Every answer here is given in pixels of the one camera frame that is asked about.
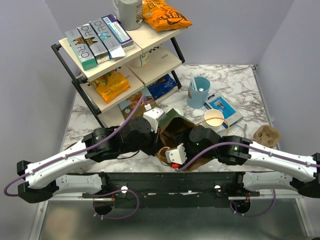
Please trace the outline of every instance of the black metal frame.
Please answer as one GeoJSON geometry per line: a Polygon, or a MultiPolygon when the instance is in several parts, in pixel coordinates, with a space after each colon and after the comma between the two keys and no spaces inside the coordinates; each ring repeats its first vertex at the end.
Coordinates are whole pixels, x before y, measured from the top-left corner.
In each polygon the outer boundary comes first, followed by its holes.
{"type": "MultiPolygon", "coordinates": [[[[171,42],[173,44],[173,47],[179,57],[179,59],[181,60],[182,63],[185,62],[185,58],[180,50],[180,47],[177,43],[177,40],[175,37],[171,38],[171,42]]],[[[69,76],[71,77],[71,82],[73,84],[73,86],[75,87],[75,89],[78,91],[78,93],[80,94],[80,96],[82,97],[82,99],[84,100],[85,104],[88,106],[88,108],[90,109],[91,113],[94,115],[95,119],[97,120],[97,122],[99,123],[99,125],[104,128],[105,125],[103,124],[103,122],[100,120],[100,118],[98,117],[99,114],[101,114],[101,111],[98,107],[94,106],[93,103],[91,102],[91,100],[88,98],[87,94],[85,93],[85,91],[82,89],[80,84],[84,84],[88,82],[88,79],[86,77],[81,77],[81,78],[76,78],[75,75],[72,73],[72,71],[70,70],[70,68],[68,67],[67,63],[65,62],[65,60],[63,59],[63,57],[61,56],[61,54],[59,53],[59,50],[61,48],[61,44],[53,44],[51,46],[52,50],[54,51],[55,55],[58,57],[58,59],[60,60],[61,64],[63,65],[63,67],[65,68],[65,70],[67,71],[67,73],[69,74],[69,76]]],[[[176,74],[176,72],[174,70],[171,71],[172,76],[174,78],[174,80],[177,83],[178,89],[181,88],[181,83],[180,80],[176,74]]]]}
{"type": "MultiPolygon", "coordinates": [[[[242,191],[244,172],[101,172],[99,175],[106,193],[126,186],[137,194],[140,208],[228,208],[229,197],[246,196],[242,191]]],[[[92,199],[87,193],[82,196],[92,199]]],[[[132,209],[137,205],[131,193],[120,192],[114,198],[117,209],[132,209]]]]}

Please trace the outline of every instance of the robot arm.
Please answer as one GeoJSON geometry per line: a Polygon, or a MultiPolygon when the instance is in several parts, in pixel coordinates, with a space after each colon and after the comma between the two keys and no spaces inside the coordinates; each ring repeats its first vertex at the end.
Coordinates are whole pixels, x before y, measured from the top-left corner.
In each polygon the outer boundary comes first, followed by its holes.
{"type": "MultiPolygon", "coordinates": [[[[70,173],[81,174],[84,166],[116,159],[123,153],[142,150],[148,155],[155,155],[164,146],[157,134],[158,122],[164,115],[163,110],[159,108],[151,109],[143,117],[130,120],[108,141],[104,139],[114,134],[116,127],[97,128],[69,149],[46,160],[36,163],[19,162],[18,174],[29,173],[25,182],[18,186],[19,197],[29,203],[38,203],[62,193],[109,192],[114,186],[108,178],[101,177],[100,174],[88,176],[70,173]],[[68,157],[71,153],[80,151],[84,152],[68,157]],[[48,164],[52,159],[59,157],[59,161],[48,164]]],[[[288,189],[298,191],[304,196],[320,198],[318,154],[293,155],[266,148],[238,136],[220,137],[212,129],[202,126],[187,129],[176,136],[175,141],[177,148],[167,150],[165,155],[167,161],[172,163],[178,172],[185,170],[199,155],[216,158],[227,165],[251,165],[276,171],[236,174],[237,177],[228,183],[228,190],[222,190],[226,195],[234,196],[235,189],[241,192],[239,194],[261,189],[288,189]]]]}

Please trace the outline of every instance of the gray wall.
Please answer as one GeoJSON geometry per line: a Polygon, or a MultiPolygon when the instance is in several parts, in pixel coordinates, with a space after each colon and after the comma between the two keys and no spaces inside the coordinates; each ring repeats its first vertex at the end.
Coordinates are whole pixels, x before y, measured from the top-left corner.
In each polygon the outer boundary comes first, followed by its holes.
{"type": "MultiPolygon", "coordinates": [[[[51,50],[62,38],[43,0],[0,7],[0,189],[17,177],[20,160],[37,162],[60,150],[74,88],[51,50]]],[[[17,187],[11,187],[11,193],[17,187]]],[[[0,239],[29,239],[37,204],[0,193],[0,239]]]]}
{"type": "MultiPolygon", "coordinates": [[[[294,0],[167,0],[193,22],[177,37],[187,64],[257,64],[294,0]]],[[[114,13],[112,0],[46,0],[62,32],[114,13]]],[[[173,51],[171,44],[166,44],[173,51]]]]}
{"type": "MultiPolygon", "coordinates": [[[[320,152],[320,1],[295,0],[258,66],[258,77],[281,148],[294,154],[320,152]]],[[[319,199],[307,199],[320,235],[319,199]]]]}

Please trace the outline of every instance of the blue snack bag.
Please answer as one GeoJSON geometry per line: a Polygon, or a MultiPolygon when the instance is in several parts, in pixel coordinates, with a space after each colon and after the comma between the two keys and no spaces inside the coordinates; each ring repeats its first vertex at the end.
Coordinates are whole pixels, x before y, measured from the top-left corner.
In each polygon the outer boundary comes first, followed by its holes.
{"type": "Polygon", "coordinates": [[[170,92],[175,86],[177,86],[176,81],[172,79],[169,74],[167,74],[159,78],[157,81],[151,83],[147,88],[154,100],[156,100],[170,92]]]}

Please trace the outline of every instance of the snack bag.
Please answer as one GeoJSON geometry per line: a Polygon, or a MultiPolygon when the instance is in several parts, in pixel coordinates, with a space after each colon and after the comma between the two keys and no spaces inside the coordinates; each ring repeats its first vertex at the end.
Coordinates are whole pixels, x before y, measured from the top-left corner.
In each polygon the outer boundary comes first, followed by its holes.
{"type": "Polygon", "coordinates": [[[90,84],[107,104],[130,88],[127,79],[120,72],[115,70],[98,77],[90,84]]]}
{"type": "Polygon", "coordinates": [[[165,0],[142,0],[143,19],[155,31],[184,29],[192,25],[185,16],[167,5],[165,0]]]}
{"type": "Polygon", "coordinates": [[[151,83],[147,88],[152,94],[154,100],[157,100],[158,98],[170,92],[177,85],[177,82],[173,80],[169,74],[166,74],[157,81],[151,83]]]}

